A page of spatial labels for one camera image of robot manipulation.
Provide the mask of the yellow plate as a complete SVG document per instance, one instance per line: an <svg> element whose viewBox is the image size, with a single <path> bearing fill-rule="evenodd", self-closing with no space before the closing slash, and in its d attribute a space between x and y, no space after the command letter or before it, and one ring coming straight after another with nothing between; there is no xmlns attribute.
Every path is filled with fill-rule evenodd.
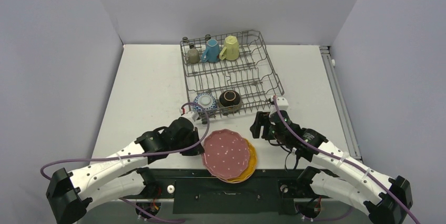
<svg viewBox="0 0 446 224"><path fill-rule="evenodd" d="M250 143L250 141L248 139L245 138L245 141L248 145L248 149L249 149L249 153L250 153L248 167L238 177L231 178L231 179L220 179L221 181L224 181L229 184L239 184L239 183L242 183L242 182L246 181L247 179L249 179L252 176L252 174L254 173L254 171L256 170L257 161L258 161L256 149Z"/></svg>

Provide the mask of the dark brown glazed bowl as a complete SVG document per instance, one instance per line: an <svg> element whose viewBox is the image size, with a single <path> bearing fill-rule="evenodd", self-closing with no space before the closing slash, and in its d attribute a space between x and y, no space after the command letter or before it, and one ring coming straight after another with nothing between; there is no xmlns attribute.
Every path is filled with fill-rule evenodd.
<svg viewBox="0 0 446 224"><path fill-rule="evenodd" d="M235 90L226 90L218 98L219 107L238 109L242 105L241 95Z"/></svg>

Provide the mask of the orange patterned small bowl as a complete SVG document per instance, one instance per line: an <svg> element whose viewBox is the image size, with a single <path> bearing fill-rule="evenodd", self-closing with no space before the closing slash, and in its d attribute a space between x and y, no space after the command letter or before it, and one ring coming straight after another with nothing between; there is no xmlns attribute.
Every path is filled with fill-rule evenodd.
<svg viewBox="0 0 446 224"><path fill-rule="evenodd" d="M212 111L218 108L218 103L215 97L210 93L200 93L198 94L194 100L192 105L192 109L197 112L201 111Z"/></svg>

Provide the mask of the pink polka dot plate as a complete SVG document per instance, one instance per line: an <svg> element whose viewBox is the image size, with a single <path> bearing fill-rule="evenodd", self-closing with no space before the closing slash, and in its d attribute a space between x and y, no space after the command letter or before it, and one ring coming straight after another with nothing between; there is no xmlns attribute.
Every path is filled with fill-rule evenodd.
<svg viewBox="0 0 446 224"><path fill-rule="evenodd" d="M203 148L202 163L215 177L223 180L234 179L248 167L248 144L244 137L235 131L213 131L205 138Z"/></svg>

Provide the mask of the grey wire dish rack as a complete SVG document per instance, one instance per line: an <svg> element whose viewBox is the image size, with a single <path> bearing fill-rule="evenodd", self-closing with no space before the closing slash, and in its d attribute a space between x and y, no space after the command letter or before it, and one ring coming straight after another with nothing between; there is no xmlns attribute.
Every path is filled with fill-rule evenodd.
<svg viewBox="0 0 446 224"><path fill-rule="evenodd" d="M186 85L186 95L189 102L202 94L210 94L215 100L228 90L240 95L240 108L223 108L217 106L209 111L212 119L236 114L251 114L259 110L269 110L269 98L282 96L285 91L276 73L266 43L260 31L244 30L234 32L239 42L240 56L238 59L223 60L217 63L190 63L187 53L191 48L203 53L206 42L215 39L219 46L229 34L210 35L199 38L183 37L180 41L181 58Z"/></svg>

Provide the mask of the yellow green mug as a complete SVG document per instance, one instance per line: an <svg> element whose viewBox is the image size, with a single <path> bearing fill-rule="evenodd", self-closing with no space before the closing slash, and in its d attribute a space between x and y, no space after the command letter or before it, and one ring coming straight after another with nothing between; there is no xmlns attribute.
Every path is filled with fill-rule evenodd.
<svg viewBox="0 0 446 224"><path fill-rule="evenodd" d="M239 42L236 36L227 36L224 40L224 46L219 53L220 60L234 61L239 58Z"/></svg>

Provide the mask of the small grey cup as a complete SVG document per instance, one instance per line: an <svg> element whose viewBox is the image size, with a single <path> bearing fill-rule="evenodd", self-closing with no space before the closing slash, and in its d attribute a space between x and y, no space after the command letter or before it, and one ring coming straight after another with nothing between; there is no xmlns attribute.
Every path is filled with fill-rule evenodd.
<svg viewBox="0 0 446 224"><path fill-rule="evenodd" d="M191 48L186 54L186 63L196 64L201 61L200 52L196 48Z"/></svg>

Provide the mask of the blue handled white mug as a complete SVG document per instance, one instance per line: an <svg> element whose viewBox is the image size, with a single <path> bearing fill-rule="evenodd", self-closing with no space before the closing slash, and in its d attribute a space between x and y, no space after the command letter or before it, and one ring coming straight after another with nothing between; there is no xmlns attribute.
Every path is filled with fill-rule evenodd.
<svg viewBox="0 0 446 224"><path fill-rule="evenodd" d="M219 61L220 46L217 40L211 38L206 42L206 48L201 55L203 63L216 63Z"/></svg>

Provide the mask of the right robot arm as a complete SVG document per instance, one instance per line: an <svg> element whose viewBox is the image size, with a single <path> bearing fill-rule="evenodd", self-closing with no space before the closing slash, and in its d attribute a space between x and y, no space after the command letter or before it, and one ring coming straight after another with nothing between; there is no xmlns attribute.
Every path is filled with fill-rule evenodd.
<svg viewBox="0 0 446 224"><path fill-rule="evenodd" d="M374 171L352 158L324 135L294 124L286 111L256 113L250 127L254 139L276 140L296 160L310 162L297 179L303 196L341 201L363 212L373 223L403 223L413 205L407 179Z"/></svg>

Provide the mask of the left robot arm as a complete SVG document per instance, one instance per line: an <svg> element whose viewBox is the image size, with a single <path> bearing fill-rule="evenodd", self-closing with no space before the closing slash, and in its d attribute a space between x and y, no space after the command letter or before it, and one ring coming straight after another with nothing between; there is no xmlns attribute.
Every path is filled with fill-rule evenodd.
<svg viewBox="0 0 446 224"><path fill-rule="evenodd" d="M170 154L197 156L204 152L198 136L198 114L188 112L169 126L147 131L106 158L93 158L90 165L45 174L49 180L46 198L57 223L75 223L103 203L126 196L152 197L157 183L146 167Z"/></svg>

